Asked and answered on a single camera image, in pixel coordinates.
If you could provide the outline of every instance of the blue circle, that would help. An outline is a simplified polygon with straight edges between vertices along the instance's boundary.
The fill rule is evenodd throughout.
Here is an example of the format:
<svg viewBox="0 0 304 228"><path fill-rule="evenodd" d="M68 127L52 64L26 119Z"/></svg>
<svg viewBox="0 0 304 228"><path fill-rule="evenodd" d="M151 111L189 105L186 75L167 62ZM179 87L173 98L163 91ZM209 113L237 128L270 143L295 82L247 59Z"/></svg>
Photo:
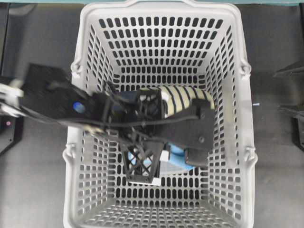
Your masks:
<svg viewBox="0 0 304 228"><path fill-rule="evenodd" d="M73 109L78 113L84 113L86 111L86 107L78 101L73 104Z"/></svg>

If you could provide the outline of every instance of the white plastic basket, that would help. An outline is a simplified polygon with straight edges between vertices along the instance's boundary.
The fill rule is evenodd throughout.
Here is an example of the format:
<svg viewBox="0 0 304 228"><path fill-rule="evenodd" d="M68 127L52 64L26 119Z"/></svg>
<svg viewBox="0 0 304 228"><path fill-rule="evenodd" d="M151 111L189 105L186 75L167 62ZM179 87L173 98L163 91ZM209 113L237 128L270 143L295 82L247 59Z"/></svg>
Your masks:
<svg viewBox="0 0 304 228"><path fill-rule="evenodd" d="M247 54L239 10L230 4L127 1L81 13L74 85L101 91L194 86L216 104L214 150L206 169L129 184L116 142L69 127L66 228L251 228L257 161Z"/></svg>

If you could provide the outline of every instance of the teal edge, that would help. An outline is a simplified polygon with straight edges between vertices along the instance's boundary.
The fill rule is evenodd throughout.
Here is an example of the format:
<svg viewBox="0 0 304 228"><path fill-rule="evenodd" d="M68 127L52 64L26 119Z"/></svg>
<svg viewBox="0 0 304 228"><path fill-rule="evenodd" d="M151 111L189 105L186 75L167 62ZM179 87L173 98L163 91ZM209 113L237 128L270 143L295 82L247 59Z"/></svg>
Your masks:
<svg viewBox="0 0 304 228"><path fill-rule="evenodd" d="M93 2L123 2L121 0L1 0L1 2L10 3L80 3L88 4ZM223 0L209 0L199 2L223 2ZM280 6L296 6L299 3L304 2L304 0L290 0L290 1L280 1L280 0L226 0L225 3L233 4L271 4Z"/></svg>

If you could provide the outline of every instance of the black and white striped object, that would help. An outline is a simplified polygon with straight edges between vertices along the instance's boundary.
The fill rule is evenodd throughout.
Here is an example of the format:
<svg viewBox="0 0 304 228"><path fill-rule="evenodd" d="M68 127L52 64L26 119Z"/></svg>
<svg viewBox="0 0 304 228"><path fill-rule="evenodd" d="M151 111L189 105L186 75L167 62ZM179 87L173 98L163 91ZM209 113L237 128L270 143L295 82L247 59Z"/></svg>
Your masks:
<svg viewBox="0 0 304 228"><path fill-rule="evenodd" d="M202 89L189 86L159 86L142 88L142 90L156 89L161 90L161 96L167 103L165 117L169 117L188 108L191 105L193 98L208 100L210 102L210 109L214 110L214 101L212 96Z"/></svg>

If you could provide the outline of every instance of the basket handle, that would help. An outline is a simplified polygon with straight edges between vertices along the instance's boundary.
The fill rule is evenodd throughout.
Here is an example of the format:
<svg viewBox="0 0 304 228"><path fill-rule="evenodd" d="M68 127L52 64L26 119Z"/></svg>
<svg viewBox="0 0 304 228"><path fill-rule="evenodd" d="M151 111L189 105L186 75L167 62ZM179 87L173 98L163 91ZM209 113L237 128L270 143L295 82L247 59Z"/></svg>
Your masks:
<svg viewBox="0 0 304 228"><path fill-rule="evenodd" d="M180 1L180 2L184 2L188 5L191 5L191 6L195 6L198 2L194 1L194 0L127 0L125 1L125 3L128 5L128 6L131 6L133 4L136 4L138 2L149 2L149 1Z"/></svg>

